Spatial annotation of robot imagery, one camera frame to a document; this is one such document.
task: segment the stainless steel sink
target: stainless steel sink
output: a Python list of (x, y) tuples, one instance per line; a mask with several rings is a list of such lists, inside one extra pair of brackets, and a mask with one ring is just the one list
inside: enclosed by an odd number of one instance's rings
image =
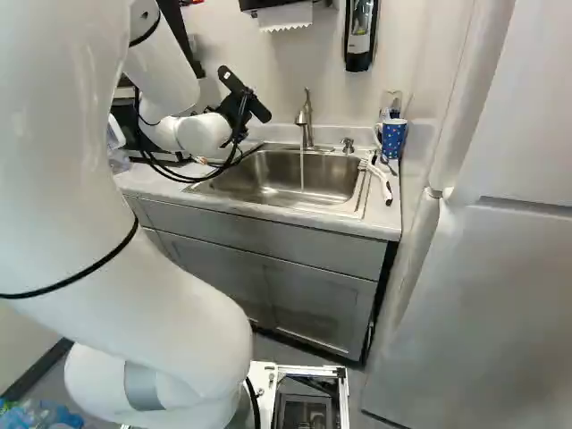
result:
[(301, 156), (298, 150), (263, 145), (220, 176), (184, 191), (355, 216), (364, 200), (366, 177), (359, 162), (358, 156), (313, 152)]

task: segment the white refrigerator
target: white refrigerator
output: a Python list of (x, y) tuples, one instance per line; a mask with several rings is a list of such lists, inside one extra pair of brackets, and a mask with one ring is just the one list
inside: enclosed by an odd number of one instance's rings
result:
[(364, 411), (572, 427), (572, 2), (433, 0)]

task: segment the soap dispenser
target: soap dispenser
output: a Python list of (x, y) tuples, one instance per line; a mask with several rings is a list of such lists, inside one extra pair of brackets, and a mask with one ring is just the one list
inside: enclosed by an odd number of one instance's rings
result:
[(344, 59), (348, 72), (365, 72), (374, 61), (379, 0), (346, 0)]

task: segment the gray floor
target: gray floor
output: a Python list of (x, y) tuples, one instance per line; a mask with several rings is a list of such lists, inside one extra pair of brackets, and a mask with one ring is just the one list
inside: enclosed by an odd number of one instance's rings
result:
[[(306, 353), (299, 349), (257, 335), (254, 345), (254, 359), (268, 360), (284, 365), (331, 365), (332, 362)], [(359, 395), (365, 382), (361, 371), (349, 370), (349, 424), (351, 429), (391, 429), (373, 418), (365, 416), (359, 410)], [(54, 366), (42, 380), (28, 393), (28, 397), (39, 400), (55, 400), (65, 404), (74, 412), (82, 414), (89, 429), (117, 429), (117, 425), (107, 423), (94, 417), (86, 416), (70, 399), (63, 385), (63, 361)]]

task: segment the mug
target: mug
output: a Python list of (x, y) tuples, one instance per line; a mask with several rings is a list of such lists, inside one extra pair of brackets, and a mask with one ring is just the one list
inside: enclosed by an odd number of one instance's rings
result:
[(382, 142), (382, 152), (390, 159), (397, 159), (401, 155), (408, 122), (405, 119), (386, 119), (377, 123), (375, 133)]

